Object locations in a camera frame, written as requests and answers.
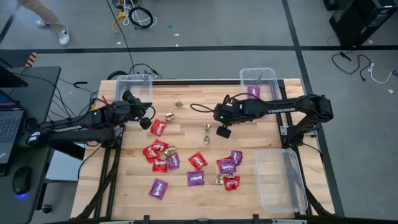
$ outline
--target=purple candy wrapper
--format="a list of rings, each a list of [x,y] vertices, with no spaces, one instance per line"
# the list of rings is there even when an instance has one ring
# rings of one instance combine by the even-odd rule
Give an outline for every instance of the purple candy wrapper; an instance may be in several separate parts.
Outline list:
[[[169,169],[178,169],[180,167],[180,158],[177,153],[167,157],[166,160],[169,162]]]
[[[248,86],[248,93],[258,97],[259,99],[261,99],[261,97],[260,97],[260,87]],[[255,99],[255,97],[248,96],[248,99]]]
[[[231,150],[231,157],[235,161],[235,165],[239,166],[243,159],[243,152]]]
[[[187,172],[188,187],[200,186],[205,184],[205,172]]]
[[[152,185],[152,189],[148,194],[162,200],[168,186],[169,185],[166,182],[155,179],[154,184]]]
[[[236,172],[236,168],[232,159],[220,160],[220,174],[232,174],[234,172]]]

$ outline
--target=desk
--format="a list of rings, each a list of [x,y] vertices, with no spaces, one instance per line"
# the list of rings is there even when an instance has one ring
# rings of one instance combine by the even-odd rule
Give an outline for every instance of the desk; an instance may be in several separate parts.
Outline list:
[[[155,118],[164,120],[166,113],[173,112],[175,119],[159,138],[138,126],[127,126],[123,136],[112,220],[142,220],[144,215],[150,215],[151,220],[251,219],[253,214],[259,214],[259,218],[294,217],[294,214],[266,213],[257,203],[253,176],[254,153],[260,149],[281,148],[276,116],[265,116],[253,123],[235,125],[231,128],[231,138],[224,139],[216,135],[216,127],[220,123],[214,121],[213,114],[197,113],[190,109],[189,104],[214,107],[223,101],[226,94],[240,93],[239,85],[171,85],[174,83],[171,80],[160,80],[160,83],[153,87],[153,106],[157,111]],[[288,79],[284,83],[288,98],[303,95],[300,80]],[[103,95],[112,101],[115,88],[115,81],[102,81],[99,96]],[[184,106],[176,110],[175,99],[181,100]],[[293,122],[297,123],[303,116],[302,113],[292,113]],[[211,123],[212,127],[208,146],[203,145],[204,123]],[[146,161],[142,150],[155,139],[177,147],[179,169],[165,174],[152,172],[152,164]],[[309,137],[305,137],[305,142],[315,147],[317,145],[316,140]],[[86,150],[85,157],[94,149]],[[236,173],[241,176],[239,189],[227,192],[222,185],[215,185],[218,173],[215,161],[228,156],[231,149],[243,151],[244,159]],[[202,169],[205,171],[205,185],[187,187],[187,171],[193,171],[188,158],[198,151],[209,162]],[[300,155],[308,188],[327,210],[333,212],[319,153],[309,147],[301,147]],[[82,167],[71,217],[77,216],[97,191],[103,157],[104,151],[98,151]],[[169,183],[163,200],[148,195],[155,178]],[[103,198],[101,216],[106,210],[107,194]]]
[[[11,72],[16,73],[21,73],[23,69],[9,68]],[[60,67],[32,67],[26,69],[24,74],[44,78],[57,84],[60,71]],[[46,120],[55,88],[51,84],[36,78],[22,77],[22,79],[29,86],[16,88],[11,96],[20,101],[21,105],[27,109],[26,118],[35,117],[41,123]],[[2,90],[6,93],[11,91],[10,88],[3,88]],[[40,197],[45,173],[50,162],[51,149],[48,147],[26,148],[25,137],[20,136],[17,148],[13,153],[15,155],[9,167],[8,175],[0,177],[0,198],[2,202],[0,217],[2,223],[29,223]],[[19,198],[12,191],[12,177],[15,171],[22,166],[32,168],[32,184],[29,193],[25,197]]]

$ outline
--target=wooden tabletop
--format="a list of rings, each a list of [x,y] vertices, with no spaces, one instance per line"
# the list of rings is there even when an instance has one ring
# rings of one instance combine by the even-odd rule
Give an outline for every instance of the wooden tabletop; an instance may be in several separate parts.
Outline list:
[[[286,79],[288,98],[303,95],[299,79]],[[116,88],[115,81],[102,81],[99,96],[112,101]],[[212,113],[197,113],[190,109],[190,103],[199,103],[210,108],[223,101],[225,95],[241,92],[239,85],[178,85],[154,86],[154,104],[157,119],[165,120],[164,115],[173,112],[175,119],[169,123],[161,137],[143,131],[139,126],[128,125],[123,137],[113,204],[112,220],[142,220],[150,215],[151,220],[192,220],[192,219],[250,219],[253,214],[260,218],[290,218],[293,214],[271,214],[265,212],[257,202],[257,192],[253,175],[254,154],[258,150],[280,149],[280,136],[275,115],[265,116],[253,123],[234,125],[229,139],[216,135],[220,125]],[[175,99],[183,106],[174,108]],[[292,113],[294,123],[304,114]],[[210,144],[203,144],[203,124],[211,123]],[[158,139],[177,147],[180,168],[165,174],[153,173],[142,150]],[[316,139],[305,137],[304,142],[317,147]],[[95,148],[86,150],[85,157]],[[237,190],[228,192],[223,185],[215,184],[219,173],[216,160],[229,156],[230,150],[243,151],[244,159],[237,167],[235,175],[241,176]],[[201,152],[208,161],[205,171],[205,185],[187,187],[187,172],[194,171],[188,158]],[[318,201],[329,211],[334,212],[329,188],[326,182],[319,153],[307,146],[300,147],[305,180],[308,188]],[[81,168],[71,217],[77,216],[91,200],[98,189],[104,151],[99,150]],[[166,181],[169,187],[163,200],[148,195],[155,178]],[[101,209],[104,215],[108,193]]]

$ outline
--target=transparent box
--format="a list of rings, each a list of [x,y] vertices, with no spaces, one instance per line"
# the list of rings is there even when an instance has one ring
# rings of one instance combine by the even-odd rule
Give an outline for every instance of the transparent box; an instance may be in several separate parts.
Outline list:
[[[278,81],[275,71],[271,68],[244,68],[240,71],[241,92],[259,96],[260,99],[280,100]]]
[[[116,91],[114,100],[123,100],[122,96],[126,90],[130,90],[131,94],[139,98],[143,103],[152,103],[154,99],[154,91],[152,89],[151,75],[121,75],[116,80]],[[151,118],[154,110],[149,108],[145,117]]]
[[[307,209],[299,160],[293,150],[261,150],[254,160],[257,196],[266,212],[294,213]]]

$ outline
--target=gray floor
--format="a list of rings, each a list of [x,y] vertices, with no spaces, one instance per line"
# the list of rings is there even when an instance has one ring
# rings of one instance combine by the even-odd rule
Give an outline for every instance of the gray floor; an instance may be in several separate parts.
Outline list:
[[[280,0],[142,1],[159,23],[148,30],[123,27],[130,47],[293,44]],[[121,35],[110,28],[112,16],[105,2],[42,2],[70,27],[72,41],[66,48],[125,47]],[[322,0],[288,2],[300,45],[338,45],[328,24],[332,13],[325,10]],[[14,3],[0,0],[0,28],[10,15],[8,10],[3,13],[4,7],[12,9]],[[54,33],[34,26],[36,19],[28,10],[19,10],[0,49],[61,49]],[[398,45],[397,22],[395,14],[370,38],[373,43],[366,45]],[[337,53],[304,51],[303,56],[314,93],[332,100],[335,118],[324,127],[345,215],[398,220],[398,165],[394,160],[398,156],[394,119],[398,112],[398,77],[380,85],[365,71],[367,81],[362,82],[358,73],[347,75],[332,64],[331,56]],[[356,61],[358,54],[367,55],[375,63],[374,76],[379,80],[385,80],[393,68],[398,68],[397,50],[352,52],[349,56]],[[302,77],[294,51],[146,52],[132,53],[132,57],[135,63],[148,63],[164,78],[237,78],[240,69],[252,67],[273,68],[278,78]],[[347,70],[355,68],[345,59],[336,61]],[[112,71],[128,70],[130,64],[127,53],[40,54],[35,66],[61,66],[63,79],[88,81],[86,87],[94,91]],[[84,91],[62,82],[58,86],[75,113],[87,104],[89,95]],[[61,113],[55,105],[52,110]],[[61,195],[60,203],[54,205],[50,216],[35,214],[32,223],[66,220],[75,187],[49,187],[45,202],[53,204]]]

